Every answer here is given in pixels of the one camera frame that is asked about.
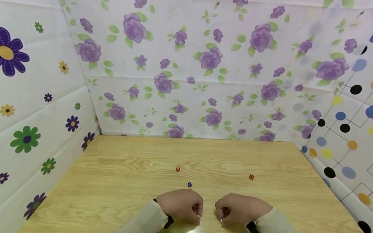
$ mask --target flower center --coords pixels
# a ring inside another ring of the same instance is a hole
[[[0,57],[4,58],[5,60],[12,60],[14,58],[14,53],[10,48],[0,46]]]

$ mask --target wood grain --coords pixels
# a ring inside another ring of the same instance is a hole
[[[214,215],[230,192],[280,208],[297,233],[361,232],[293,143],[98,136],[20,233],[115,232],[147,201],[188,182],[204,198],[201,224],[163,232],[244,233]]]

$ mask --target sleeve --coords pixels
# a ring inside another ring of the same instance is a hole
[[[116,233],[156,233],[167,223],[168,217],[155,201],[148,202]]]

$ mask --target green flower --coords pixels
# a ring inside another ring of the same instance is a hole
[[[25,153],[29,153],[31,151],[31,147],[36,147],[39,145],[37,141],[40,138],[40,133],[38,132],[38,128],[34,127],[30,129],[30,126],[25,126],[23,128],[23,132],[16,131],[14,132],[13,136],[16,138],[10,143],[11,147],[17,147],[15,152],[21,153],[25,150]]]
[[[56,164],[56,161],[54,160],[54,158],[52,159],[47,159],[47,161],[45,161],[45,163],[43,163],[43,167],[41,168],[40,171],[43,172],[43,175],[45,175],[46,173],[50,173],[51,170],[54,169],[54,165]]]

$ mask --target blue dot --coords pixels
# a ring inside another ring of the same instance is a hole
[[[356,172],[350,167],[343,167],[342,174],[348,179],[355,179],[356,177]]]
[[[354,67],[352,67],[352,70],[353,71],[362,71],[366,66],[367,66],[367,61],[365,61],[364,59],[358,59],[355,62]]]
[[[326,140],[323,137],[318,137],[316,139],[316,143],[319,145],[319,147],[324,147],[326,145]]]
[[[342,111],[337,112],[337,114],[335,115],[335,118],[337,120],[344,120],[344,119],[346,119],[346,114]]]

